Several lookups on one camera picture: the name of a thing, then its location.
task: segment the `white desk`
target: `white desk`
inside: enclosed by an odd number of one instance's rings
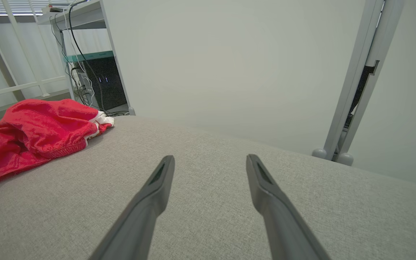
[[[60,46],[59,44],[57,45],[59,48],[59,55],[60,55],[62,62],[65,62],[65,60],[61,53],[64,52],[66,54],[63,31],[67,30],[67,28],[70,28],[70,21],[68,18],[69,12],[66,12],[65,15],[66,15],[66,23],[65,23],[65,17],[63,13],[47,13],[38,18],[39,25],[51,25],[51,26],[54,25],[52,26],[54,35],[56,36],[58,41],[62,44],[62,46]],[[100,0],[92,0],[92,1],[75,6],[73,10],[71,11],[70,18],[71,18],[71,27],[74,30],[107,28],[106,26],[107,22],[106,22],[103,9],[101,7]],[[110,31],[108,29],[107,31],[109,33],[112,51],[114,52],[114,55],[115,55],[112,37],[111,37]],[[124,87],[124,81],[123,81],[122,73],[120,71],[118,62],[117,62],[117,68],[118,68],[118,73],[120,74],[120,80],[122,81],[122,86],[123,86],[123,90],[126,96],[129,113],[134,114],[134,109],[129,105],[129,99],[126,94],[126,89]],[[68,79],[69,81],[66,82],[67,88],[70,92],[71,98],[74,99],[74,92],[73,92],[74,84],[71,80],[71,77],[68,77]]]

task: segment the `red cloth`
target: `red cloth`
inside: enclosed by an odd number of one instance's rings
[[[83,150],[87,138],[113,124],[104,112],[71,99],[18,102],[0,121],[0,181]]]

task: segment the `gray fabric surface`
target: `gray fabric surface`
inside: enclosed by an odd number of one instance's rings
[[[0,183],[0,259],[86,259],[164,155],[149,259],[270,259],[245,161],[259,155],[334,260],[416,259],[416,185],[247,140],[116,117],[79,153]]]

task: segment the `window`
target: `window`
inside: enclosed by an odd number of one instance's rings
[[[10,7],[12,8],[12,13],[14,15],[33,15],[31,12],[30,4],[28,0],[7,0],[9,2]],[[51,2],[52,5],[55,4],[64,4],[70,2],[69,0],[31,0],[31,4],[33,5],[33,9],[35,10],[36,14],[41,15],[42,9],[47,7]],[[0,0],[0,16],[7,15],[3,2]]]

